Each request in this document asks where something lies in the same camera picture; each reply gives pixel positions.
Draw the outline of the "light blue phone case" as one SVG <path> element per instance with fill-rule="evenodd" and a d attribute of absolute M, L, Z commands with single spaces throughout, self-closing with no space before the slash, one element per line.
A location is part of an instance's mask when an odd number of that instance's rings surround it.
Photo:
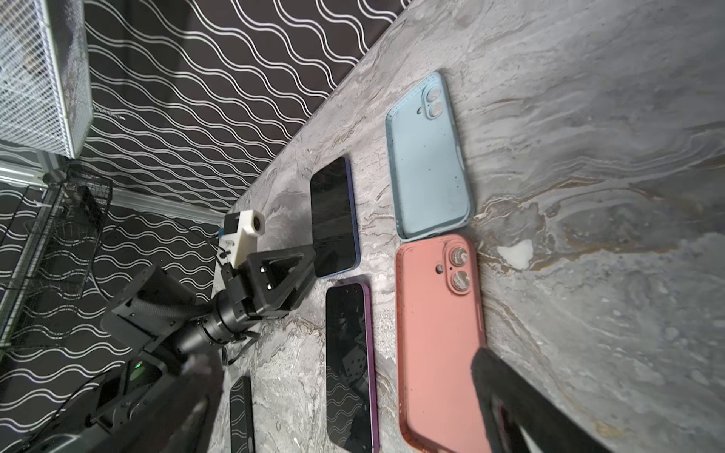
<path fill-rule="evenodd" d="M 467 225 L 474 200 L 445 77 L 422 79 L 386 113 L 384 126 L 400 240 Z"/>

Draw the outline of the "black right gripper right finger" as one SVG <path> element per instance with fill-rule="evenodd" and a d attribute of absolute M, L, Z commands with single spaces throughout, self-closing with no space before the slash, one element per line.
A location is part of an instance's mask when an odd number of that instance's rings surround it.
<path fill-rule="evenodd" d="M 493 452 L 607 452 L 494 351 L 480 348 L 471 364 L 487 441 Z"/>

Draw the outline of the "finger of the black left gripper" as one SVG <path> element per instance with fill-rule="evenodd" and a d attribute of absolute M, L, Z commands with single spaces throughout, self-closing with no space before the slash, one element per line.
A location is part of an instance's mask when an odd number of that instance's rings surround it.
<path fill-rule="evenodd" d="M 296 310 L 315 284 L 315 257 L 312 245 L 249 254 L 243 270 L 255 315 L 277 319 Z"/>

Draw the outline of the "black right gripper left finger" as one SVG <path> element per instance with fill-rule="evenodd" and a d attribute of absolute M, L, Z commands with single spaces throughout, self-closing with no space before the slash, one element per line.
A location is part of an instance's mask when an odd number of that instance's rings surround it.
<path fill-rule="evenodd" d="M 103 452 L 206 452 L 223 395 L 216 352 L 192 356 L 140 415 L 101 443 Z"/>

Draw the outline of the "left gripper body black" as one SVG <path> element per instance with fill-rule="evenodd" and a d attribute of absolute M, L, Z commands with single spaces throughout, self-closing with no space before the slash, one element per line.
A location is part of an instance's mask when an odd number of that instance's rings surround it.
<path fill-rule="evenodd" d="M 231 270 L 225 288 L 209 302 L 196 304 L 201 313 L 192 321 L 192 348 L 222 347 L 241 338 L 262 319 L 266 284 L 248 262 Z"/>

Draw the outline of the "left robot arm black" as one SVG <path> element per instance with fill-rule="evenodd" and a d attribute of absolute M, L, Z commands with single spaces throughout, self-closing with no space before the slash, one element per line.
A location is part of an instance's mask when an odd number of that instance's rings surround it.
<path fill-rule="evenodd" d="M 151 265 L 111 300 L 102 326 L 131 358 L 91 377 L 20 443 L 23 452 L 203 452 L 211 441 L 230 344 L 254 344 L 315 283 L 311 245 L 224 264 L 223 289 L 200 303 Z"/>

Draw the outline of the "phone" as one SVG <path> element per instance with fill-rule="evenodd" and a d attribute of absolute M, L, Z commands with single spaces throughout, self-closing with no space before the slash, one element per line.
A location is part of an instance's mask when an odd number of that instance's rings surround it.
<path fill-rule="evenodd" d="M 362 279 L 326 292 L 326 428 L 347 452 L 379 451 L 372 303 Z"/>

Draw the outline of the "black smartphone green case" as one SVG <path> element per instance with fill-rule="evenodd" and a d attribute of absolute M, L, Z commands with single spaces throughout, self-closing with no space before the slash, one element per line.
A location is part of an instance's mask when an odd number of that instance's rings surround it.
<path fill-rule="evenodd" d="M 361 261 L 350 160 L 341 156 L 310 181 L 315 275 L 319 279 L 356 268 Z"/>

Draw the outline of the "pink phone case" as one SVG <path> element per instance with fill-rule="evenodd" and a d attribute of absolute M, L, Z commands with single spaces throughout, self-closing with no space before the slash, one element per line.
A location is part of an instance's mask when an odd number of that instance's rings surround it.
<path fill-rule="evenodd" d="M 476 256 L 463 236 L 396 253 L 398 423 L 420 452 L 488 452 L 471 364 L 486 344 Z"/>

